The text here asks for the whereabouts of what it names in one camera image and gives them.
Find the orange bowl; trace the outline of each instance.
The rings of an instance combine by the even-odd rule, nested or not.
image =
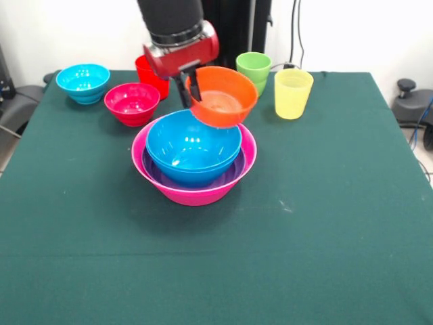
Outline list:
[[[202,101],[192,98],[192,114],[211,127],[242,123],[257,103],[258,93],[250,79],[232,69],[205,66],[197,69]],[[186,80],[189,89],[189,78]]]

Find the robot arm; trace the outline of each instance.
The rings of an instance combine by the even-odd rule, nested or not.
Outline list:
[[[191,79],[190,92],[201,100],[196,68],[218,56],[219,43],[210,22],[203,20],[201,0],[138,0],[152,42],[144,52],[154,72],[174,78],[182,104],[192,106],[182,75]]]

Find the black robot arm cylinder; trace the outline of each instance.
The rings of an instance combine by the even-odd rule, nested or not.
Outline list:
[[[202,32],[201,0],[138,0],[138,5],[156,45],[187,44]]]

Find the plastic bowl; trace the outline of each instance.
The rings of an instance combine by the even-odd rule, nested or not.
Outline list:
[[[125,83],[107,92],[105,105],[128,127],[145,125],[160,102],[159,91],[144,83]]]
[[[161,170],[156,166],[155,162],[152,160],[152,158],[149,155],[149,152],[147,152],[147,149],[144,148],[143,151],[143,166],[148,171],[149,176],[158,183],[168,186],[170,188],[178,189],[178,190],[190,190],[190,188],[187,188],[185,186],[182,186],[178,183],[175,183],[171,179],[169,179],[166,175],[164,175]],[[208,188],[217,188],[219,186],[222,186],[226,183],[229,183],[230,181],[233,181],[236,177],[241,175],[242,171],[245,167],[245,155],[244,152],[241,150],[236,157],[236,159],[233,161],[233,163],[230,165],[230,167],[227,169],[225,173],[223,173],[219,178],[214,180],[211,184],[200,188],[201,190],[205,190]]]
[[[220,66],[197,69],[202,101],[194,98],[192,114],[211,127],[234,127],[242,123],[257,103],[254,83],[243,74]]]
[[[110,71],[99,64],[77,64],[59,72],[56,83],[75,102],[90,105],[98,102],[110,80]]]
[[[140,174],[149,182],[154,184],[156,188],[158,188],[167,198],[176,203],[196,207],[200,205],[211,204],[220,200],[233,188],[234,185],[236,185],[236,183],[243,176],[245,176],[250,171],[250,169],[254,165],[254,162],[256,161],[256,141],[254,140],[251,132],[246,127],[244,127],[243,125],[239,125],[242,134],[241,147],[244,153],[245,167],[242,173],[238,175],[235,179],[221,186],[215,188],[206,188],[204,190],[180,190],[177,188],[172,188],[170,186],[162,185],[158,181],[152,179],[149,171],[143,166],[142,162],[143,151],[146,147],[147,134],[149,133],[150,128],[156,121],[152,121],[151,123],[146,125],[135,137],[133,145],[131,147],[132,159],[138,172],[140,172]]]
[[[149,132],[146,146],[163,172],[216,172],[225,167],[227,170],[239,153],[241,142],[238,126],[216,129],[198,121],[190,110],[180,110],[158,120]]]

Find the cup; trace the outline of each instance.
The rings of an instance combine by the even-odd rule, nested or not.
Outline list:
[[[167,79],[161,79],[152,70],[146,56],[140,56],[135,60],[135,67],[137,69],[138,78],[140,83],[147,83],[154,86],[161,95],[161,100],[165,100],[168,97],[168,88],[170,87],[170,81]]]
[[[284,69],[275,74],[275,111],[286,120],[300,118],[314,78],[307,71]]]
[[[246,52],[236,58],[236,70],[254,83],[259,96],[265,90],[271,65],[271,58],[263,53]]]

